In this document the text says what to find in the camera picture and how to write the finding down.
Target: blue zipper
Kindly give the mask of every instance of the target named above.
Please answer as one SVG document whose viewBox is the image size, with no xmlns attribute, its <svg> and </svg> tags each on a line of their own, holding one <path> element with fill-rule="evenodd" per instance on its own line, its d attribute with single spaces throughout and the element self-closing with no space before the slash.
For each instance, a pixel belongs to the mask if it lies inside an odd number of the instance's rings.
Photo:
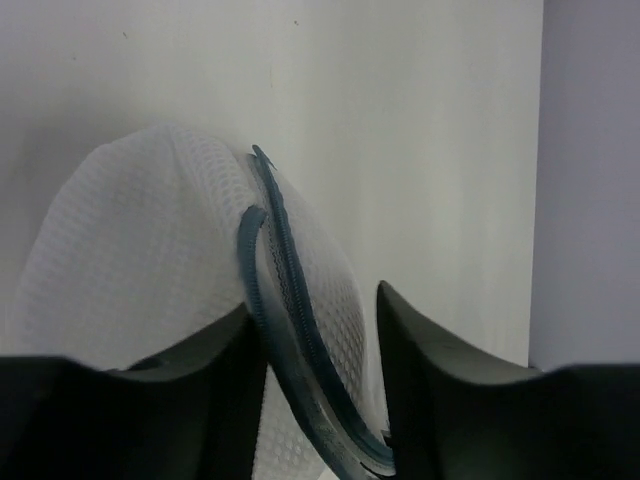
<svg viewBox="0 0 640 480">
<path fill-rule="evenodd" d="M 304 272 L 284 207 L 284 199 L 269 168 L 269 165 L 272 165 L 271 160 L 259 147 L 254 146 L 253 149 L 255 158 L 258 160 L 257 172 L 264 183 L 271 207 L 279 253 L 284 259 L 284 278 L 281 281 L 284 282 L 282 288 L 285 293 L 285 302 L 294 320 L 294 328 L 303 355 L 342 428 L 354 444 L 375 462 L 393 467 L 391 448 L 369 431 L 331 362 L 318 331 Z"/>
<path fill-rule="evenodd" d="M 273 335 L 274 321 L 269 319 L 266 312 L 256 268 L 256 243 L 258 232 L 262 227 L 267 212 L 263 209 L 252 206 L 243 214 L 238 228 L 237 255 L 240 264 L 240 275 L 245 285 L 248 299 L 248 306 L 251 315 L 260 331 L 261 338 L 269 351 L 269 361 L 273 366 L 273 371 L 278 379 L 280 388 L 289 402 L 291 411 L 303 431 L 305 436 L 318 451 L 325 463 L 339 477 L 351 480 L 355 477 L 351 475 L 346 465 L 341 461 L 340 455 L 335 451 L 335 445 L 331 445 L 330 439 L 323 437 L 319 432 L 322 429 L 313 427 L 314 423 L 322 423 L 322 416 L 317 413 L 318 408 L 313 404 L 313 395 L 304 388 L 300 382 L 294 379 L 299 378 L 294 375 L 285 375 L 290 371 L 285 365 L 286 360 L 279 354 L 281 351 L 280 342 L 277 336 Z"/>
</svg>

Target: white mesh bag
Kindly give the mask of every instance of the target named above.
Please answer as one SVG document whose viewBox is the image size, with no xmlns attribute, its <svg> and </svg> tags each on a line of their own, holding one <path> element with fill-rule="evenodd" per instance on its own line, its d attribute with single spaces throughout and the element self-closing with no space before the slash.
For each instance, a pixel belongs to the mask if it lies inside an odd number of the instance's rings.
<svg viewBox="0 0 640 480">
<path fill-rule="evenodd" d="M 91 153 L 44 220 L 5 348 L 127 368 L 246 302 L 270 359 L 254 478 L 390 476 L 353 274 L 255 152 L 167 125 Z"/>
</svg>

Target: white fabric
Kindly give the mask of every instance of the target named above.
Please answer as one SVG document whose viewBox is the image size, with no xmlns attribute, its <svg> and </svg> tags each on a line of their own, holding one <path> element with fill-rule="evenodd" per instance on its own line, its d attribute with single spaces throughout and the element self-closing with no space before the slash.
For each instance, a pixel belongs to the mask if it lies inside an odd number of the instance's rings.
<svg viewBox="0 0 640 480">
<path fill-rule="evenodd" d="M 126 368 L 243 302 L 236 235 L 260 201 L 243 162 L 219 141 L 173 125 L 90 154 L 51 205 L 23 272 L 6 326 L 11 352 Z M 322 338 L 372 421 L 353 275 L 301 197 L 277 179 Z M 324 469 L 269 369 L 254 478 L 316 480 Z"/>
</svg>

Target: gray wall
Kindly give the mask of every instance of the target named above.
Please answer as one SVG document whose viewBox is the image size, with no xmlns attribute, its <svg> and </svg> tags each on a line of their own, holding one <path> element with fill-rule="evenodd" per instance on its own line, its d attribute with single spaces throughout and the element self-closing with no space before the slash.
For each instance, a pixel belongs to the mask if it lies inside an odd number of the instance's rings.
<svg viewBox="0 0 640 480">
<path fill-rule="evenodd" d="M 640 361 L 640 1 L 545 3 L 531 363 Z"/>
</svg>

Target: white wall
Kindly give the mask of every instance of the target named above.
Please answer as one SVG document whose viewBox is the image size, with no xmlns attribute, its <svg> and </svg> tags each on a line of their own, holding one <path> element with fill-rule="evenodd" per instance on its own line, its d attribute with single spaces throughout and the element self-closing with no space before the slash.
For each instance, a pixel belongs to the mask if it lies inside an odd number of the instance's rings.
<svg viewBox="0 0 640 480">
<path fill-rule="evenodd" d="M 166 119 L 258 143 L 371 310 L 392 281 L 501 356 L 528 346 L 542 0 L 7 0 L 0 307 L 57 188 Z"/>
</svg>

